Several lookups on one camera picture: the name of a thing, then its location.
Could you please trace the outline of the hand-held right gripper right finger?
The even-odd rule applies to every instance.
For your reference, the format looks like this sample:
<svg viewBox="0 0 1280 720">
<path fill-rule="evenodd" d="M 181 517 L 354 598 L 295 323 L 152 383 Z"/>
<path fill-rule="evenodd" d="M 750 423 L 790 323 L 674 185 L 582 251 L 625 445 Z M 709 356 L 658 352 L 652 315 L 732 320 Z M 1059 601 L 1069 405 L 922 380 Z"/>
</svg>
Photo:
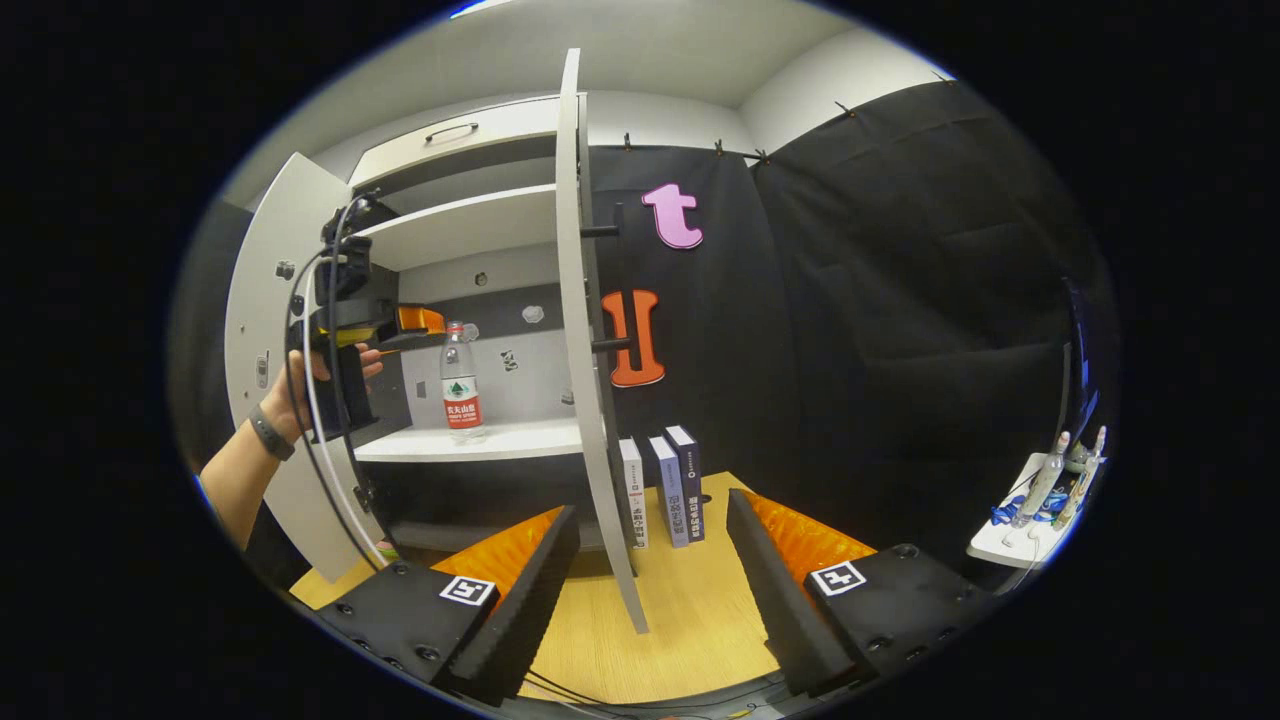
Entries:
<svg viewBox="0 0 1280 720">
<path fill-rule="evenodd" d="M 726 525 L 795 694 L 887 682 L 998 606 L 993 593 L 915 544 L 873 550 L 748 489 L 730 491 Z"/>
</svg>

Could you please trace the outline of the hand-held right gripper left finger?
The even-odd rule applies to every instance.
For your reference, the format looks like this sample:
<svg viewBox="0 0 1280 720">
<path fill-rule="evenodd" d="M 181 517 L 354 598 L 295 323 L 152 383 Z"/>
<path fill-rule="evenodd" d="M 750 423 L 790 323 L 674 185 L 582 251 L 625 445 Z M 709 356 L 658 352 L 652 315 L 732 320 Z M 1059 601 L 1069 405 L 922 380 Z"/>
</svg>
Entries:
<svg viewBox="0 0 1280 720">
<path fill-rule="evenodd" d="M 371 659 L 498 707 L 524 685 L 580 550 L 561 505 L 431 566 L 393 562 L 316 615 Z"/>
</svg>

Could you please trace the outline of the clear water bottle red label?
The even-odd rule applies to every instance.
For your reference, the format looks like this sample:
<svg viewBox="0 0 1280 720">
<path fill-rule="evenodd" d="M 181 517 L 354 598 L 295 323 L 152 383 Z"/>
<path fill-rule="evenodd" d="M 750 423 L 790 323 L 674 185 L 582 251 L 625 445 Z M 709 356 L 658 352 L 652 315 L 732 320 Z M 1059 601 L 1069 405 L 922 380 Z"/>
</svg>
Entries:
<svg viewBox="0 0 1280 720">
<path fill-rule="evenodd" d="M 484 414 L 477 387 L 477 366 L 462 322 L 447 322 L 440 354 L 440 387 L 445 424 L 456 445 L 481 442 Z"/>
</svg>

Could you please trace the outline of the white cabinet door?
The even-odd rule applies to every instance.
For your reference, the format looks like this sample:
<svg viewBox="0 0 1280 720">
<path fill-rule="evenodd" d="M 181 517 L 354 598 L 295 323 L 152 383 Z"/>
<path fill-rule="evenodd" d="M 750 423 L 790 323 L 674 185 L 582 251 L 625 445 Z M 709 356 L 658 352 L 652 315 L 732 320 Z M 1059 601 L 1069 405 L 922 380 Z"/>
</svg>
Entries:
<svg viewBox="0 0 1280 720">
<path fill-rule="evenodd" d="M 595 259 L 598 240 L 614 238 L 617 222 L 593 220 L 586 102 L 579 92 L 581 51 L 564 55 L 557 94 L 556 123 L 556 247 L 570 388 L 575 398 L 588 488 L 617 593 L 630 625 L 639 635 L 650 628 L 630 557 L 628 497 L 614 474 L 621 469 L 607 357 L 596 346 L 605 342 L 598 331 L 600 282 Z"/>
<path fill-rule="evenodd" d="M 223 370 L 236 421 L 260 404 L 287 360 L 285 334 L 294 322 L 291 299 L 316 307 L 315 269 L 320 231 L 348 204 L 351 187 L 301 152 L 292 152 L 262 192 L 236 259 L 224 313 Z M 355 466 L 344 439 L 294 443 L 264 496 L 282 530 L 311 569 L 333 584 L 361 566 L 378 570 L 381 528 L 357 505 Z"/>
</svg>

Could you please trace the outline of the white cabinet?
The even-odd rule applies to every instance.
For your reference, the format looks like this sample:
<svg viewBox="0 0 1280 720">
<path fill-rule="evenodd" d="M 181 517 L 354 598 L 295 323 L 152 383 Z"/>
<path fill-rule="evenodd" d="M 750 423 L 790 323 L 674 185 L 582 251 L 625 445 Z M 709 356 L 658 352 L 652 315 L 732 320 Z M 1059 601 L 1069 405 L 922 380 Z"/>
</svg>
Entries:
<svg viewBox="0 0 1280 720">
<path fill-rule="evenodd" d="M 481 442 L 445 424 L 439 348 L 389 354 L 379 421 L 351 436 L 367 507 L 402 546 L 454 552 L 559 505 L 604 553 L 575 418 L 556 247 L 552 158 L 387 193 L 401 214 L 365 231 L 375 290 L 462 322 L 477 366 Z"/>
</svg>

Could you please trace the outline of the dark navy book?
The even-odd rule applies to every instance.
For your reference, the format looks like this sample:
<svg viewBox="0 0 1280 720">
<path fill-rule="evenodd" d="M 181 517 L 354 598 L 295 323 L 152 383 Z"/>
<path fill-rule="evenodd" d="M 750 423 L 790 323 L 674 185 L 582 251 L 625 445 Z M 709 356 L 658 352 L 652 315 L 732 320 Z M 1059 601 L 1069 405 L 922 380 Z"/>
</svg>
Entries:
<svg viewBox="0 0 1280 720">
<path fill-rule="evenodd" d="M 705 501 L 701 492 L 701 456 L 695 438 L 682 425 L 664 428 L 666 438 L 677 455 L 684 483 L 684 502 L 687 515 L 689 542 L 701 542 L 707 537 Z"/>
</svg>

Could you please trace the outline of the light blue book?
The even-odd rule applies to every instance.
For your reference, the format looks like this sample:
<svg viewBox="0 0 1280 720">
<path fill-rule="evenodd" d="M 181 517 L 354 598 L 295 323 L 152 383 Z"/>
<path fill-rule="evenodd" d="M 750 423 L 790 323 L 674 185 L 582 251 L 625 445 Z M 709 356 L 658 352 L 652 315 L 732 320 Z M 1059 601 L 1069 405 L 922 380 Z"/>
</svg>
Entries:
<svg viewBox="0 0 1280 720">
<path fill-rule="evenodd" d="M 660 492 L 662 512 L 669 542 L 676 550 L 685 548 L 690 544 L 691 534 L 677 454 L 666 437 L 650 437 L 648 442 L 660 474 L 657 487 Z"/>
</svg>

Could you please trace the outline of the white book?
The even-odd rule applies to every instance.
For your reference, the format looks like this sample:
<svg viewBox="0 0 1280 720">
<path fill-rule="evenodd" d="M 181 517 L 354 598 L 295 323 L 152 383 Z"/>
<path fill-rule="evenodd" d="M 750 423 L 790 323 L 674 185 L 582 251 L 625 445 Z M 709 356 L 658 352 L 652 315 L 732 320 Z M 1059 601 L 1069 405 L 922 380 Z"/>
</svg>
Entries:
<svg viewBox="0 0 1280 720">
<path fill-rule="evenodd" d="M 649 546 L 645 482 L 643 457 L 634 438 L 620 439 L 620 456 L 623 465 L 623 487 L 628 501 L 628 519 L 634 530 L 634 547 L 645 550 Z"/>
</svg>

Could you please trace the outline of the black wristband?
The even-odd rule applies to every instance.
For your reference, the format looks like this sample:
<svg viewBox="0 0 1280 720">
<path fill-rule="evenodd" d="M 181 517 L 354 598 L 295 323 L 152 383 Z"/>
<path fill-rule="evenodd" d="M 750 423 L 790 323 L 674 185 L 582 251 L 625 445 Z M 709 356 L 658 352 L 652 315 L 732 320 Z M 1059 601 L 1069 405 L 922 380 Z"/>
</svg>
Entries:
<svg viewBox="0 0 1280 720">
<path fill-rule="evenodd" d="M 250 411 L 250 425 L 253 428 L 264 450 L 280 462 L 288 461 L 294 454 L 294 439 L 287 439 L 266 418 L 261 405 Z"/>
</svg>

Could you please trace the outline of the white side table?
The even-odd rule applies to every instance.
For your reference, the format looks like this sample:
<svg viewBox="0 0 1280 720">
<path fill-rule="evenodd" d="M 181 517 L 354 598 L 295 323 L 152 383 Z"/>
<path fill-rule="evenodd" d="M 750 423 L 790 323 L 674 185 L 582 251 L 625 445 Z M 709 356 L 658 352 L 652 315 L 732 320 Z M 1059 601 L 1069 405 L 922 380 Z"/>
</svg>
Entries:
<svg viewBox="0 0 1280 720">
<path fill-rule="evenodd" d="M 1046 457 L 1047 454 L 1043 452 L 1030 454 L 1015 482 L 1011 483 L 1007 493 L 993 510 L 1007 506 L 1015 498 L 1024 496 Z M 970 538 L 966 553 L 974 559 L 1019 570 L 1033 570 L 1046 565 L 1055 560 L 1061 550 L 1065 550 L 1068 541 L 1075 534 L 1076 525 L 1085 518 L 1088 492 L 1087 489 L 1074 515 L 1068 521 L 1060 523 L 1059 527 L 1053 524 L 1051 518 L 1048 521 L 1032 521 L 1014 529 L 1009 521 L 992 520 L 993 514 L 988 512 L 988 516 Z"/>
</svg>

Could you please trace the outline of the black backdrop cloth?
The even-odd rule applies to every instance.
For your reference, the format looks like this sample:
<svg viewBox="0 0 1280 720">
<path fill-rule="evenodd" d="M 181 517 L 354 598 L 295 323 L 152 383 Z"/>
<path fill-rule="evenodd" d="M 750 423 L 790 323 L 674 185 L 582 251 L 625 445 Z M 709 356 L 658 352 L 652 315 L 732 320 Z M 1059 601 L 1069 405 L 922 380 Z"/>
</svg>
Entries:
<svg viewBox="0 0 1280 720">
<path fill-rule="evenodd" d="M 652 291 L 666 377 L 612 393 L 639 437 L 684 423 L 730 471 L 864 541 L 946 562 L 1025 454 L 1078 432 L 1080 352 L 1115 387 L 1094 238 L 1047 161 L 963 85 L 902 88 L 746 165 L 593 147 L 607 290 Z"/>
</svg>

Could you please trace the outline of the slim clear bottle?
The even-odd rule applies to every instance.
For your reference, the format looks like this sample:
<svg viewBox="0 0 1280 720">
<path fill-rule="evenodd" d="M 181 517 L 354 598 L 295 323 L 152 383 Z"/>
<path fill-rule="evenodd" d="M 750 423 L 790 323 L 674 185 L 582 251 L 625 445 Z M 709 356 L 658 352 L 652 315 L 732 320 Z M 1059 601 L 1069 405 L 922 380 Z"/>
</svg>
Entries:
<svg viewBox="0 0 1280 720">
<path fill-rule="evenodd" d="M 1070 450 L 1071 436 L 1069 430 L 1062 430 L 1053 450 L 1046 456 L 1034 479 L 1032 480 L 1025 498 L 1018 509 L 1018 514 L 1011 520 L 1011 528 L 1018 529 L 1028 525 L 1044 506 L 1046 500 L 1053 491 L 1060 478 L 1068 451 Z"/>
<path fill-rule="evenodd" d="M 1076 478 L 1075 484 L 1071 487 L 1068 495 L 1066 502 L 1064 503 L 1060 514 L 1053 519 L 1052 528 L 1055 530 L 1065 532 L 1071 524 L 1075 515 L 1079 514 L 1082 506 L 1085 501 L 1088 491 L 1091 488 L 1092 480 L 1097 475 L 1100 466 L 1105 462 L 1105 446 L 1107 442 L 1108 428 L 1102 425 L 1098 429 L 1096 437 L 1094 447 L 1085 454 L 1085 460 L 1083 462 L 1083 469 Z"/>
</svg>

